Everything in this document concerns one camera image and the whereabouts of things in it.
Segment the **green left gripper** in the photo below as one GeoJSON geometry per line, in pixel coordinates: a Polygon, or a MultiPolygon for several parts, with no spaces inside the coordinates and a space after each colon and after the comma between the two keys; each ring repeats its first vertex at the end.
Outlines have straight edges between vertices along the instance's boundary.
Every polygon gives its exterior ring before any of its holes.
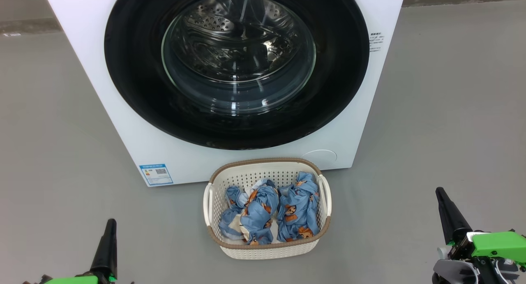
{"type": "Polygon", "coordinates": [[[68,278],[43,275],[35,284],[116,284],[117,283],[117,222],[108,219],[104,234],[95,252],[90,272],[68,278]]]}

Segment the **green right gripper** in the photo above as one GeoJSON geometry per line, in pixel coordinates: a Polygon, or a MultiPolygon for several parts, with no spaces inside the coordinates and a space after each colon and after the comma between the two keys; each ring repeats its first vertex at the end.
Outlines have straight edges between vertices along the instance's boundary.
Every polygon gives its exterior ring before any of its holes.
{"type": "Polygon", "coordinates": [[[439,259],[475,263],[475,259],[505,260],[518,269],[525,268],[526,240],[514,230],[472,231],[445,189],[436,188],[436,199],[446,246],[438,248],[439,259]]]}

